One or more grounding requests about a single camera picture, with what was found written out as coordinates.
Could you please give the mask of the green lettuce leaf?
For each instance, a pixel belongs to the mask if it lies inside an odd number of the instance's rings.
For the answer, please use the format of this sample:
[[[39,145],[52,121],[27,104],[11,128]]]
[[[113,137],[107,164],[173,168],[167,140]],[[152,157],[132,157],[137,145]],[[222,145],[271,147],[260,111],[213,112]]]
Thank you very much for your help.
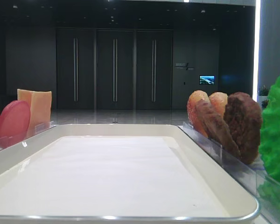
[[[280,75],[268,93],[262,112],[259,152],[268,176],[280,183]]]

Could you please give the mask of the right golden bread slice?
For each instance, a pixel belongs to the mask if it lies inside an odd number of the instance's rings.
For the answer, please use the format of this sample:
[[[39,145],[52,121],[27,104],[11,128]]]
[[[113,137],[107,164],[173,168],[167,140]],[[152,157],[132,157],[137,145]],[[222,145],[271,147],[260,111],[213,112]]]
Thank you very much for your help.
[[[214,92],[209,96],[210,103],[215,111],[223,118],[228,95],[223,92]]]

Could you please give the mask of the clear acrylic patty rack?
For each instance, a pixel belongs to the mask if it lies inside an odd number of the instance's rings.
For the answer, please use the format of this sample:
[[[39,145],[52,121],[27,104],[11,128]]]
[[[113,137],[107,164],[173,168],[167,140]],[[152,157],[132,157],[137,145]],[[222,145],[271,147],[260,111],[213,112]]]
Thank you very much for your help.
[[[201,134],[194,137],[197,143],[211,158],[213,158],[234,179],[248,187],[259,186],[265,182],[264,163],[257,155],[251,164],[244,164],[239,159],[226,152],[217,142],[207,139]]]

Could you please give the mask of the potted green plant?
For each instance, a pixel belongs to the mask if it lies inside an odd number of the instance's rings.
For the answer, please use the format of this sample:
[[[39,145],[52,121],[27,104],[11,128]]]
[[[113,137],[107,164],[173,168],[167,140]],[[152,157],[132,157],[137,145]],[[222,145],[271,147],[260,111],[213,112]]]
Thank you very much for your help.
[[[257,102],[260,105],[261,109],[265,109],[267,107],[267,104],[268,104],[268,99],[267,99],[268,93],[269,93],[269,89],[266,88],[265,85],[263,85],[262,87],[259,88]]]

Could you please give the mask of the clear acrylic bread rack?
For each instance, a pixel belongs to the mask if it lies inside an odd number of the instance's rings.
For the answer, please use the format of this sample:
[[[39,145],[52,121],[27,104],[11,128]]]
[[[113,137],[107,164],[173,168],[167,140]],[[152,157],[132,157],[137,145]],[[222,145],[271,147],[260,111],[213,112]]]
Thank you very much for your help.
[[[189,137],[197,138],[198,132],[193,128],[189,122],[183,122],[181,125],[178,125]]]

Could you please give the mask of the left dark door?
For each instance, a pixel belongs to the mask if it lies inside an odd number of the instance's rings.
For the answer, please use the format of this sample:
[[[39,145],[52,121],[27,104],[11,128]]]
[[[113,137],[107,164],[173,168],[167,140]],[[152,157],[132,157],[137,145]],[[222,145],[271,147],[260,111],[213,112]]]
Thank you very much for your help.
[[[58,29],[57,107],[94,107],[94,32],[87,29]]]

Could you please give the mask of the yellow cheese slice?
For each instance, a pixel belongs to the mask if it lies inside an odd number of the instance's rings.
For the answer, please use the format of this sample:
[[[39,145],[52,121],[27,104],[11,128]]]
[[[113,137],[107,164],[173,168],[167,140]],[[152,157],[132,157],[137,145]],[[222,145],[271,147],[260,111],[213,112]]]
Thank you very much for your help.
[[[35,91],[30,106],[30,123],[28,129],[42,123],[49,123],[51,116],[52,92]]]
[[[35,91],[17,89],[17,100],[25,101],[29,106],[31,106],[32,95],[34,93]]]

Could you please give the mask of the small wall display screen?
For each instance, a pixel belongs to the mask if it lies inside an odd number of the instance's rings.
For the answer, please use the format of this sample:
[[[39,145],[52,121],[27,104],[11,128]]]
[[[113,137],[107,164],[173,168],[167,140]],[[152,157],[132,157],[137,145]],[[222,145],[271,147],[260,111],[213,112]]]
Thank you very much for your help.
[[[206,84],[206,85],[214,85],[215,84],[215,77],[214,76],[200,76],[199,77],[199,84]]]

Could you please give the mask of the rear brown meat patty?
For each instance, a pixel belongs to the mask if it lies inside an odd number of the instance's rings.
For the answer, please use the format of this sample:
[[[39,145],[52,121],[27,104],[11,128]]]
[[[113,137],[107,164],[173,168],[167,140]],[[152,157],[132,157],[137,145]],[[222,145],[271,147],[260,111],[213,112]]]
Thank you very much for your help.
[[[240,160],[251,164],[259,154],[260,129],[263,122],[261,108],[249,94],[236,92],[228,96],[224,121],[238,146]]]

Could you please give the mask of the brown meat patty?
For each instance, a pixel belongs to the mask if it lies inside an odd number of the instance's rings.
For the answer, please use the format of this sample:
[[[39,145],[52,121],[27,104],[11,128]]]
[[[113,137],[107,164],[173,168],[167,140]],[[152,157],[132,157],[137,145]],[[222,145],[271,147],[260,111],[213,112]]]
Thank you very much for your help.
[[[228,153],[239,159],[241,153],[231,136],[229,127],[215,111],[213,105],[209,101],[201,99],[196,103],[195,111],[208,137],[220,143]]]
[[[259,154],[260,129],[263,122],[261,108],[249,94],[236,92],[228,96],[224,121],[238,146],[240,160],[251,164]]]

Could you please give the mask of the front brown meat patty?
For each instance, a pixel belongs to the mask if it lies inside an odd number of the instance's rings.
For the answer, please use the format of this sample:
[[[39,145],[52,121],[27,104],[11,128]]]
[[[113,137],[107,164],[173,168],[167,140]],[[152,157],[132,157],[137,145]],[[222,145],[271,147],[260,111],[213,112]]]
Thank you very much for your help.
[[[195,111],[208,137],[220,143],[228,153],[239,159],[241,153],[231,136],[229,127],[215,111],[213,105],[209,101],[201,99],[196,103]]]

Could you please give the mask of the front yellow cheese slice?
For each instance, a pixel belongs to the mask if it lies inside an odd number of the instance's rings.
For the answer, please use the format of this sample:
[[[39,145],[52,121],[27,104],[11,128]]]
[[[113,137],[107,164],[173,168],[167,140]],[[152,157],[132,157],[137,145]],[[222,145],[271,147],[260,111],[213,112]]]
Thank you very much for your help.
[[[52,92],[35,91],[30,106],[30,123],[28,129],[42,123],[49,123],[51,116]]]

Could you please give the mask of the clear acrylic lettuce rack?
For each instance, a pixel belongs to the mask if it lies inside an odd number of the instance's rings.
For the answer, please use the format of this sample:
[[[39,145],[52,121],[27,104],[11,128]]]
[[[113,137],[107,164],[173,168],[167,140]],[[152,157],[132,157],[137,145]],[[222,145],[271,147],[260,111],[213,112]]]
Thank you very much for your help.
[[[256,171],[257,195],[261,214],[272,224],[280,224],[280,183],[263,170]]]

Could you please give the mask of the white paper tray liner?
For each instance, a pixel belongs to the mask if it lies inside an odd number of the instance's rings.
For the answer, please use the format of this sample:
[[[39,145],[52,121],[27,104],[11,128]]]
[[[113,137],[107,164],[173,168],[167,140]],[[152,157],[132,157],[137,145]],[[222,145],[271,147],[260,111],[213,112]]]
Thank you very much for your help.
[[[0,175],[0,215],[227,217],[171,137],[62,137]]]

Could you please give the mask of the right dark door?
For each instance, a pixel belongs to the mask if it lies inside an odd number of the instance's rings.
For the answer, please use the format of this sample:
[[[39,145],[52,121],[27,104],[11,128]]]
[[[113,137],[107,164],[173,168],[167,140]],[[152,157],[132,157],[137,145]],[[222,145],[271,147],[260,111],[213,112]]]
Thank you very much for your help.
[[[170,31],[138,31],[136,108],[171,108],[172,42]]]

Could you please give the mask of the dark door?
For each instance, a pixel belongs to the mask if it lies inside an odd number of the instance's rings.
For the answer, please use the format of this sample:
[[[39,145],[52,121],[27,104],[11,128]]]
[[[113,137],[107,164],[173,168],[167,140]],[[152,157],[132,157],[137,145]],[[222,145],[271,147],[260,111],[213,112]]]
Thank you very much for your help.
[[[133,33],[97,32],[97,108],[133,108]]]
[[[94,107],[94,32],[87,29],[58,29],[57,107]]]
[[[171,108],[172,42],[170,31],[138,31],[136,108]]]

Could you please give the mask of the golden bread slice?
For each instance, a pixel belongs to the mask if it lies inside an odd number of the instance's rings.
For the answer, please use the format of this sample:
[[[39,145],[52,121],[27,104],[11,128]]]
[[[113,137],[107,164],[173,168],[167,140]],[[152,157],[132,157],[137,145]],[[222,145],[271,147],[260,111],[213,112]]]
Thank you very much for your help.
[[[188,113],[189,121],[193,125],[194,129],[207,138],[208,135],[205,132],[201,122],[199,121],[199,119],[196,115],[196,109],[195,109],[197,102],[200,101],[201,99],[206,100],[207,102],[210,102],[209,97],[206,92],[201,91],[201,90],[194,91],[189,96],[189,99],[187,102],[187,113]]]
[[[223,118],[228,95],[223,92],[214,92],[209,96],[210,103],[215,111]]]

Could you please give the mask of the middle dark door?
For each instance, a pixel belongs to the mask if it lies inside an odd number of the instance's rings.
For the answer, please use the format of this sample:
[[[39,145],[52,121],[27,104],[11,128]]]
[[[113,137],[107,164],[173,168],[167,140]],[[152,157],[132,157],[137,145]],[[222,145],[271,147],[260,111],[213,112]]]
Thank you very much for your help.
[[[97,108],[133,108],[133,33],[97,32]]]

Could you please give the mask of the white rectangular serving tray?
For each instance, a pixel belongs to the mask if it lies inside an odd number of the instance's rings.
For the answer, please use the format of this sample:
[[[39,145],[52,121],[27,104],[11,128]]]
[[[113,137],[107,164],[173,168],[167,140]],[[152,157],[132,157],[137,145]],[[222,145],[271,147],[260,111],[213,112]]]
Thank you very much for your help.
[[[25,142],[0,151],[0,175],[62,137],[171,137],[217,197],[227,217],[107,217],[0,215],[0,224],[251,224],[260,204],[198,146],[181,128],[173,125],[69,124],[57,125]]]

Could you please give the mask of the rear yellow cheese slice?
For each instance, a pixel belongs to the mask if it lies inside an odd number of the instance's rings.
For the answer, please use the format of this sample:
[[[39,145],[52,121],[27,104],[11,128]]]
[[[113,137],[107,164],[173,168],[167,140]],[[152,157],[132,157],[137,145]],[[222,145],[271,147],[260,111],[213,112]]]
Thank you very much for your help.
[[[32,95],[34,93],[35,91],[17,89],[17,100],[25,101],[29,106],[31,106]]]

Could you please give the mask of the left golden bread slice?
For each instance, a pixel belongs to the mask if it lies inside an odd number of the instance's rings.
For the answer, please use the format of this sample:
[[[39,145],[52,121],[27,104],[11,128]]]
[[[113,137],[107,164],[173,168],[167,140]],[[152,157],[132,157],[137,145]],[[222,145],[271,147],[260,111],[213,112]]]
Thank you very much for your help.
[[[206,92],[201,91],[201,90],[194,91],[189,96],[189,99],[187,102],[187,113],[188,113],[189,121],[193,125],[194,129],[207,138],[208,135],[205,132],[201,122],[199,121],[199,119],[196,115],[196,109],[195,109],[197,102],[200,101],[201,99],[206,100],[207,102],[210,102],[209,97]]]

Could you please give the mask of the left clear acrylic rack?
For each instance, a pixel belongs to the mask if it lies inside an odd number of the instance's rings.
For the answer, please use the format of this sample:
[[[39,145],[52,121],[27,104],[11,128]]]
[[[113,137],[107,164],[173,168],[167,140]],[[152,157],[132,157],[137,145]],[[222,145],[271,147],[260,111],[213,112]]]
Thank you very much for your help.
[[[28,129],[26,132],[17,134],[15,136],[0,137],[0,151],[8,148],[10,146],[13,146],[17,143],[25,142],[26,139],[31,138],[44,131],[47,131],[50,128],[53,128],[55,126],[57,126],[57,123],[54,121],[51,121],[49,123],[39,124],[39,125],[35,126],[34,128]]]

